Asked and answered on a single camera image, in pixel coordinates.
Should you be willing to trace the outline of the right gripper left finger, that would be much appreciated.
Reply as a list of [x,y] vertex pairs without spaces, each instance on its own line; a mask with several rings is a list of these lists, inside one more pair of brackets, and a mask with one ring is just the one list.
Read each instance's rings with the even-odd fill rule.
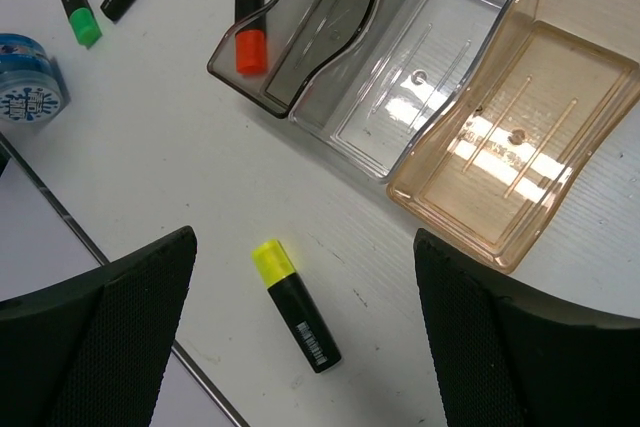
[[1,304],[4,426],[147,426],[195,265],[182,227]]

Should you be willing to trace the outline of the blue cleaning gel jar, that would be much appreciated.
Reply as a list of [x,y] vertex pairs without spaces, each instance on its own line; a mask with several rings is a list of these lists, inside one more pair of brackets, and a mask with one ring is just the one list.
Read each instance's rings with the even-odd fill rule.
[[36,124],[55,118],[68,96],[60,71],[34,39],[1,34],[1,120]]

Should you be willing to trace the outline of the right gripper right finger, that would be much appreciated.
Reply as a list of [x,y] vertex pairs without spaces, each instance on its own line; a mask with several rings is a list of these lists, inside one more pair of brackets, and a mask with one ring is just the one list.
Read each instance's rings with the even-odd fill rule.
[[425,229],[413,252],[448,425],[638,425],[637,319],[535,289]]

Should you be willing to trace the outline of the yellow highlighter marker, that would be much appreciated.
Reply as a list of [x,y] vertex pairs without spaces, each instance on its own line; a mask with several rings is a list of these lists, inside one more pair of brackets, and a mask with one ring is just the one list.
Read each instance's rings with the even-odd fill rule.
[[336,366],[341,352],[284,247],[269,240],[252,252],[267,292],[316,374]]

